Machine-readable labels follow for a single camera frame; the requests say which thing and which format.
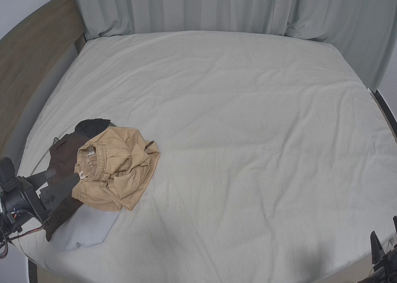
white garment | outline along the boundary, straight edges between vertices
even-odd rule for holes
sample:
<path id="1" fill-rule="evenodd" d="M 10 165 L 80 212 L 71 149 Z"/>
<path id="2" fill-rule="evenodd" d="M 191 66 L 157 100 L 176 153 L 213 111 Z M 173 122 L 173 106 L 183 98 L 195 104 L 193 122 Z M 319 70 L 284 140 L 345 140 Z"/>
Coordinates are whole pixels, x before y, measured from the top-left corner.
<path id="1" fill-rule="evenodd" d="M 62 251 L 102 243 L 120 211 L 104 211 L 81 205 L 77 211 L 54 232 L 52 245 Z"/>
<path id="2" fill-rule="evenodd" d="M 139 128 L 161 157 L 100 245 L 20 238 L 37 264 L 79 282 L 310 282 L 367 255 L 371 231 L 395 232 L 397 144 L 331 45 L 197 31 L 89 41 L 19 174 L 46 169 L 53 137 L 100 117 Z"/>

white label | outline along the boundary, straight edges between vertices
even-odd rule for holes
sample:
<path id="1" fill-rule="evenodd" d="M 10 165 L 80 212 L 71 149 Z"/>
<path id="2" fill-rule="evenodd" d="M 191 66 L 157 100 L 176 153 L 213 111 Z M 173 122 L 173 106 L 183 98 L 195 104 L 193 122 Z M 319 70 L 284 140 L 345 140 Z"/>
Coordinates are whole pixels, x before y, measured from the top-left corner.
<path id="1" fill-rule="evenodd" d="M 95 154 L 94 148 L 93 147 L 89 147 L 88 148 L 88 156 L 91 156 L 91 155 L 94 155 L 94 154 Z"/>

curtain fold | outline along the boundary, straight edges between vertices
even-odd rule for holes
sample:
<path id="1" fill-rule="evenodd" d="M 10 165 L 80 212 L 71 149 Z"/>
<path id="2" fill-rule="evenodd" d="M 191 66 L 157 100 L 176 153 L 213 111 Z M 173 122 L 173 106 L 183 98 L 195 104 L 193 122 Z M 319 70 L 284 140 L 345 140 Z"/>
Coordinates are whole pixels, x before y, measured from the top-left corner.
<path id="1" fill-rule="evenodd" d="M 376 90 L 397 36 L 397 0 L 77 0 L 86 37 L 217 30 L 333 44 Z"/>

mattress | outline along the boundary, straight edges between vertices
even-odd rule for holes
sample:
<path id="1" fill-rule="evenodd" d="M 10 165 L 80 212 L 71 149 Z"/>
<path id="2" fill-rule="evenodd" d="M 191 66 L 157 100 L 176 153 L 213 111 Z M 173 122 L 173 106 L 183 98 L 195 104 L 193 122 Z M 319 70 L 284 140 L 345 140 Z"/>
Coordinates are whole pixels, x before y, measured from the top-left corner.
<path id="1" fill-rule="evenodd" d="M 161 152 L 106 240 L 17 245 L 80 282 L 310 282 L 394 233 L 397 144 L 333 46 L 237 32 L 87 42 L 29 135 L 19 174 L 89 118 L 138 128 Z M 24 230 L 37 226 L 31 220 Z"/>

clothing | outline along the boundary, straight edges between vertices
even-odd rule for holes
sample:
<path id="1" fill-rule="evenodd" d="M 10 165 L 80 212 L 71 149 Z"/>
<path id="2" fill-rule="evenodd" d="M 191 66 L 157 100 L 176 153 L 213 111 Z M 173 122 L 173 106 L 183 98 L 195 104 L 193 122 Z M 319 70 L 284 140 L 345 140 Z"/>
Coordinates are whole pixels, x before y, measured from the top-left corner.
<path id="1" fill-rule="evenodd" d="M 52 235 L 55 249 L 70 251 L 102 243 L 121 211 L 103 211 L 83 204 Z"/>
<path id="2" fill-rule="evenodd" d="M 75 172 L 84 179 L 72 197 L 102 210 L 132 210 L 156 168 L 160 152 L 137 129 L 108 127 L 77 152 Z"/>
<path id="3" fill-rule="evenodd" d="M 55 168 L 56 175 L 51 178 L 49 185 L 54 185 L 65 178 L 74 174 L 74 167 L 77 160 L 77 151 L 79 147 L 84 145 L 89 140 L 89 137 L 73 132 L 65 134 L 62 139 L 58 140 L 50 147 L 50 163 L 48 169 Z M 61 226 L 67 219 L 83 203 L 75 198 L 72 198 L 72 193 L 68 194 L 56 209 L 50 214 L 50 218 L 46 221 L 44 229 L 46 230 L 47 241 L 51 240 L 51 236 L 59 226 Z"/>
<path id="4" fill-rule="evenodd" d="M 75 132 L 86 135 L 90 139 L 103 132 L 110 124 L 110 120 L 106 119 L 88 119 L 80 121 L 76 127 Z"/>

